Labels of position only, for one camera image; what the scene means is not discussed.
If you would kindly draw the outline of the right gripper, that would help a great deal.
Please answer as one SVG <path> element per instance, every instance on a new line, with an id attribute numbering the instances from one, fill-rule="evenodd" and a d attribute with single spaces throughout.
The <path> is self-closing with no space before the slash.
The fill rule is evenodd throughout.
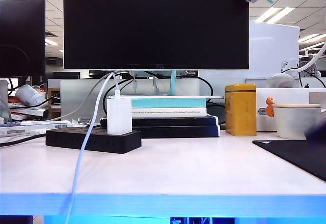
<path id="1" fill-rule="evenodd" d="M 305 137 L 309 142 L 325 143 L 325 118 L 318 119 L 318 121 L 305 132 Z"/>

